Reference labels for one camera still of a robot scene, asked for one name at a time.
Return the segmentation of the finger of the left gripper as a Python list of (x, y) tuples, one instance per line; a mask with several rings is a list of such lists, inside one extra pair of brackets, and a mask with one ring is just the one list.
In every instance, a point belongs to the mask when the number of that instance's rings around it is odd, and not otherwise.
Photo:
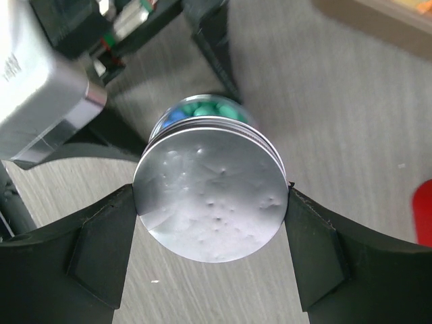
[(182, 1), (182, 9), (192, 29), (192, 39), (222, 83), (225, 94), (240, 102), (234, 78), (228, 35), (228, 1)]
[(18, 159), (22, 169), (60, 159), (94, 157), (138, 162), (146, 141), (112, 109), (106, 109), (40, 162)]

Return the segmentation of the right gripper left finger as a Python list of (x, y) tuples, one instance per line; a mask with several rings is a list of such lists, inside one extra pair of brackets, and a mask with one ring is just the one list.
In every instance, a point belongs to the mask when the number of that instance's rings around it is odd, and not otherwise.
[(136, 225), (127, 184), (1, 243), (2, 323), (111, 323)]

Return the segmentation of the white round lid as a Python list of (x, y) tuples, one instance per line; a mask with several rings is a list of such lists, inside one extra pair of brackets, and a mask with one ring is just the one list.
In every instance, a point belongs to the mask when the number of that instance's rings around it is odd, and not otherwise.
[(153, 134), (132, 188), (149, 234), (203, 263), (258, 251), (288, 209), (288, 181), (275, 147), (256, 128), (226, 117), (191, 117)]

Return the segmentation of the clear plastic cup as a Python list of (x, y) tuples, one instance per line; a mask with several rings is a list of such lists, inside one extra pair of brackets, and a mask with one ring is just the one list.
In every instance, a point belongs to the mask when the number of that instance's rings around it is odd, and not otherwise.
[(183, 119), (208, 116), (226, 117), (257, 127), (255, 118), (239, 102), (220, 94), (198, 94), (182, 99), (167, 109), (153, 127), (149, 140)]

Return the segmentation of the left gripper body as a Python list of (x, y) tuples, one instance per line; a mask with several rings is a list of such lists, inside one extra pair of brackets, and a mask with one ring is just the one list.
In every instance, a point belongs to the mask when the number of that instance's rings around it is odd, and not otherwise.
[(182, 12), (181, 1), (31, 1), (51, 47), (65, 58), (88, 55), (108, 84), (136, 52)]

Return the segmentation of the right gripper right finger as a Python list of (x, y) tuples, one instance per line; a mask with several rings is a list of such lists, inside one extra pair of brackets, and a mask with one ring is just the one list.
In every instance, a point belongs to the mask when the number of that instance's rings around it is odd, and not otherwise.
[(376, 232), (289, 187), (285, 227), (310, 323), (430, 323), (431, 249)]

